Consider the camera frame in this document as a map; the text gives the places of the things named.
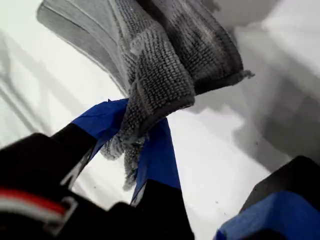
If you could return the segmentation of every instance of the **black object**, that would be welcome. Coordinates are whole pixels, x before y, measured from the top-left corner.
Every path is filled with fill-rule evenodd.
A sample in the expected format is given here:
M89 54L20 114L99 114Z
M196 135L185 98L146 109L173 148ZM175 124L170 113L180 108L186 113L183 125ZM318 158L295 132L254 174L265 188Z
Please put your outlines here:
M52 137L32 134L0 150L0 187L21 190L76 208L60 230L42 222L0 212L0 238L194 239L180 190L148 180L132 205L106 211L70 188L88 163L95 138L70 123Z
M272 193L289 191L306 199L320 211L320 166L305 156L297 156L253 188L240 212Z

